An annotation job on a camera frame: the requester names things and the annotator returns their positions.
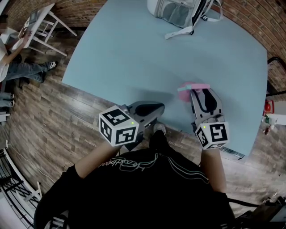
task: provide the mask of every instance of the blue jeans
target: blue jeans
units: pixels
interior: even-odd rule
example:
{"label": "blue jeans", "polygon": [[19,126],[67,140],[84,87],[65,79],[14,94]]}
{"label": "blue jeans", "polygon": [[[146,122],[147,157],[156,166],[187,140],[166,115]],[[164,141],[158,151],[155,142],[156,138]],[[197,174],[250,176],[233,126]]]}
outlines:
{"label": "blue jeans", "polygon": [[6,93],[6,92],[0,93],[0,107],[5,107],[5,106],[12,107],[11,100],[12,100],[11,93]]}
{"label": "blue jeans", "polygon": [[50,69],[50,62],[43,64],[28,64],[28,63],[10,63],[6,80],[13,80],[21,77],[26,77],[42,83],[44,79],[38,73],[47,72]]}

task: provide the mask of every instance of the black shirt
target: black shirt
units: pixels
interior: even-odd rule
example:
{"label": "black shirt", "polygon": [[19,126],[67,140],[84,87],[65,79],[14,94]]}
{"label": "black shirt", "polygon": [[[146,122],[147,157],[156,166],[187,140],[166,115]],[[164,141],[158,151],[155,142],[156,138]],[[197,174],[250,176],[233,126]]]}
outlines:
{"label": "black shirt", "polygon": [[143,149],[101,164],[85,179],[70,167],[43,196],[34,226],[68,210],[73,228],[176,226],[220,228],[234,219],[227,196],[175,151]]}

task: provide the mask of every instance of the backpack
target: backpack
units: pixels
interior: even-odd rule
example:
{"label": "backpack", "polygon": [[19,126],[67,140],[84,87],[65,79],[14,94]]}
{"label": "backpack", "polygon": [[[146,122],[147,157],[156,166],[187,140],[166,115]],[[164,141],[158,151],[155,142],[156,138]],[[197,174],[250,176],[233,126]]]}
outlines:
{"label": "backpack", "polygon": [[[206,16],[214,1],[220,8],[219,19]],[[180,31],[166,34],[165,39],[179,34],[192,35],[193,28],[200,18],[205,21],[220,21],[223,18],[223,9],[219,0],[147,0],[147,8],[153,16],[183,28]]]}

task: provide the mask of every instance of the light blue table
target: light blue table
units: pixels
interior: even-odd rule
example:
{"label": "light blue table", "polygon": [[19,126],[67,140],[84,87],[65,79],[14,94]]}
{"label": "light blue table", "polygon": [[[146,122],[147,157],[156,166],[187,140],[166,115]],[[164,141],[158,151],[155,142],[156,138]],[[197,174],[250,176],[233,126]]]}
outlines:
{"label": "light blue table", "polygon": [[177,88],[187,81],[208,83],[230,125],[227,147],[248,155],[264,107],[266,49],[227,18],[200,20],[192,36],[164,39],[176,30],[154,18],[145,0],[108,0],[76,47],[63,83],[117,104],[163,102],[160,121],[188,133],[194,115]]}

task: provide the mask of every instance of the white cube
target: white cube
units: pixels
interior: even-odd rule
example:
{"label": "white cube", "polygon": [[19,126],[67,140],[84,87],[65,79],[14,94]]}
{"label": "white cube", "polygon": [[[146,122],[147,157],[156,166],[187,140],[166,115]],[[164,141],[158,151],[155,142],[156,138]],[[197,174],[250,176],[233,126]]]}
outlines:
{"label": "white cube", "polygon": [[201,123],[196,135],[203,149],[221,148],[229,142],[228,122]]}
{"label": "white cube", "polygon": [[139,123],[118,106],[113,106],[99,114],[99,129],[112,146],[136,141]]}

